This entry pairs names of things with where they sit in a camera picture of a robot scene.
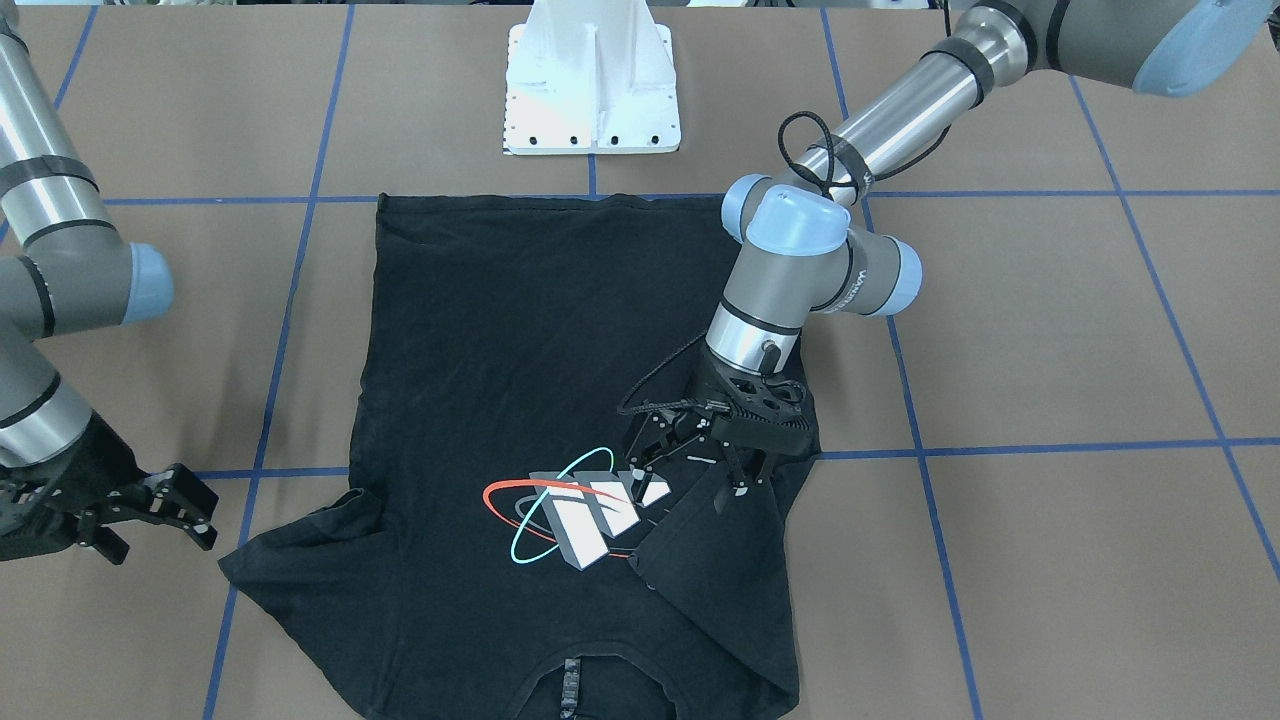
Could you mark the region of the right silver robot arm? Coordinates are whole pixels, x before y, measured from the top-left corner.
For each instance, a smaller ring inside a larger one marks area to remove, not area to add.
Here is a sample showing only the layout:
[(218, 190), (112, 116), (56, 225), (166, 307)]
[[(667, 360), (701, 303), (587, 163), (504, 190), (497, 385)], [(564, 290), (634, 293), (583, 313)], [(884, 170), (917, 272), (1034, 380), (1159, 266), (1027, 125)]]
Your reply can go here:
[(73, 546), (119, 565), (123, 521), (174, 527), (201, 550), (218, 538), (218, 496), (187, 466), (141, 469), (129, 445), (37, 348), (60, 334), (163, 316), (166, 259), (125, 242), (29, 59), (18, 10), (3, 4), (3, 215), (18, 252), (3, 259), (3, 559)]

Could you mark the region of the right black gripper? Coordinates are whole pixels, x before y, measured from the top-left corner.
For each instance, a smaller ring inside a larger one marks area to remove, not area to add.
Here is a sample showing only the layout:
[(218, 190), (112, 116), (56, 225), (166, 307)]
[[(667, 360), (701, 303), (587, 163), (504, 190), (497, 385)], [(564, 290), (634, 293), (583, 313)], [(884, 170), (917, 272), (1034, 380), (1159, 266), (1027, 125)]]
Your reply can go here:
[(186, 465), (146, 477), (129, 445), (99, 415), (47, 461), (3, 469), (1, 560), (58, 553), (73, 544), (120, 566), (131, 546), (108, 524), (113, 492), (142, 482), (141, 519), (182, 530), (200, 550), (218, 539), (212, 515), (219, 496)]

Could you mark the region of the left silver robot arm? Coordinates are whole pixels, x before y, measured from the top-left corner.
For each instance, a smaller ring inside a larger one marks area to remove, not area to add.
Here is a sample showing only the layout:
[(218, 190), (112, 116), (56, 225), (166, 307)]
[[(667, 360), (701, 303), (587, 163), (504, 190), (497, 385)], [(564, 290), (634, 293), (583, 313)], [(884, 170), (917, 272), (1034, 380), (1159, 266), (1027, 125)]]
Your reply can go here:
[(722, 507), (777, 464), (812, 454), (806, 387), (783, 370), (812, 314), (891, 316), (918, 296), (922, 260), (895, 237), (856, 228), (874, 183), (915, 167), (966, 111), (1037, 70), (1135, 94), (1185, 97), (1247, 50), (1275, 1), (975, 1), (951, 31), (785, 170), (735, 181), (721, 223), (740, 250), (682, 398), (631, 404), (626, 478), (652, 498), (678, 462), (724, 470)]

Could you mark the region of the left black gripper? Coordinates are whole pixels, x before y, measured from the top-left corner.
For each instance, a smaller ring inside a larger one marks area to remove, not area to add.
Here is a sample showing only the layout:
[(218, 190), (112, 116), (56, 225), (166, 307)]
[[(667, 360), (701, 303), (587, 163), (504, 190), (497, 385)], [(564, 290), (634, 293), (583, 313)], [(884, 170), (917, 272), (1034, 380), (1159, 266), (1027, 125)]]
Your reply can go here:
[(700, 354), (684, 397), (645, 402), (625, 454), (634, 501), (645, 501), (666, 468), (677, 461), (724, 460), (728, 479), (716, 495), (716, 511), (771, 480), (777, 457), (813, 452), (808, 388), (781, 374), (758, 375)]

